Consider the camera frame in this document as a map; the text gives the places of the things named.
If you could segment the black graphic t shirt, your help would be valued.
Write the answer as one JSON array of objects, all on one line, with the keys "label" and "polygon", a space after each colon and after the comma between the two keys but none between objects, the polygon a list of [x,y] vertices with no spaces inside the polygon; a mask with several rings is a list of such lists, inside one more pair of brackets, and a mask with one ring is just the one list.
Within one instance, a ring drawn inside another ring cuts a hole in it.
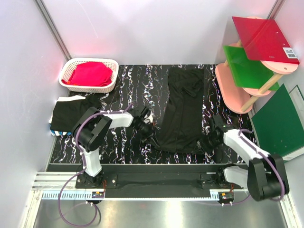
[{"label": "black graphic t shirt", "polygon": [[169,99],[157,144],[152,148],[183,154],[202,154],[198,141],[202,139],[202,107],[204,69],[172,67],[168,72]]}]

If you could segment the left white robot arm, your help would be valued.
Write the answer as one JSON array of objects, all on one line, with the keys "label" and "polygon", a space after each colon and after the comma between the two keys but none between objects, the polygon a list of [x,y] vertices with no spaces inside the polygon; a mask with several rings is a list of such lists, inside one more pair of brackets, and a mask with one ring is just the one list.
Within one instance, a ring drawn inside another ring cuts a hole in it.
[{"label": "left white robot arm", "polygon": [[98,188],[105,183],[99,161],[99,147],[109,130],[129,127],[141,134],[143,142],[159,147],[153,114],[147,107],[137,110],[129,105],[125,110],[112,112],[90,107],[84,113],[72,130],[83,160],[83,170],[80,171],[81,178],[78,182],[85,180],[92,188]]}]

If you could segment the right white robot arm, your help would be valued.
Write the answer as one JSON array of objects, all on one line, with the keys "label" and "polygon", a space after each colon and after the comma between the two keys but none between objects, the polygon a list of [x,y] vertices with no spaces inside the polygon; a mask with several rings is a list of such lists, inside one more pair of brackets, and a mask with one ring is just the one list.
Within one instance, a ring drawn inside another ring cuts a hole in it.
[{"label": "right white robot arm", "polygon": [[210,132],[197,141],[197,147],[203,152],[212,152],[225,144],[235,151],[247,165],[242,169],[236,165],[220,168],[215,174],[216,184],[220,188],[238,185],[248,190],[255,201],[281,201],[289,193],[289,183],[284,160],[261,149],[246,136],[248,129],[236,129],[224,123],[219,115],[209,120]]}]

